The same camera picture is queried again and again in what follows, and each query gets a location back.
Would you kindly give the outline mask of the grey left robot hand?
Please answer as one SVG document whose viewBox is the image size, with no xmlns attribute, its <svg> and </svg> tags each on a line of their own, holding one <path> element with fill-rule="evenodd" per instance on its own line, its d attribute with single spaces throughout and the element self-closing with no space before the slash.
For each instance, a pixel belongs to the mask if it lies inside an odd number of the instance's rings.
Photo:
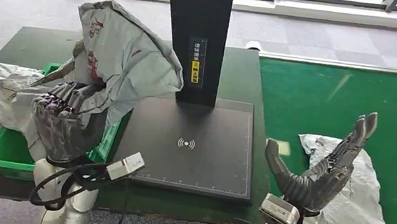
<svg viewBox="0 0 397 224">
<path fill-rule="evenodd" d="M 103 82 L 68 81 L 34 98 L 33 119 L 48 161 L 70 163 L 101 142 L 107 111 L 91 114 L 82 106 L 105 88 Z"/>
</svg>

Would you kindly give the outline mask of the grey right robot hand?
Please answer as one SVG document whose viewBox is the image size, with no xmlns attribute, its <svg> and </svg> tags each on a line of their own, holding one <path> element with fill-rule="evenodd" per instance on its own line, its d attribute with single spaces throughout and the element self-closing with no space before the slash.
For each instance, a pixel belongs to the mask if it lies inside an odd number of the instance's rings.
<svg viewBox="0 0 397 224">
<path fill-rule="evenodd" d="M 329 204 L 351 178 L 353 162 L 377 128 L 377 118 L 377 112 L 360 115 L 349 135 L 302 175 L 289 170 L 279 156 L 279 143 L 268 139 L 266 160 L 284 200 L 310 212 L 319 212 Z"/>
</svg>

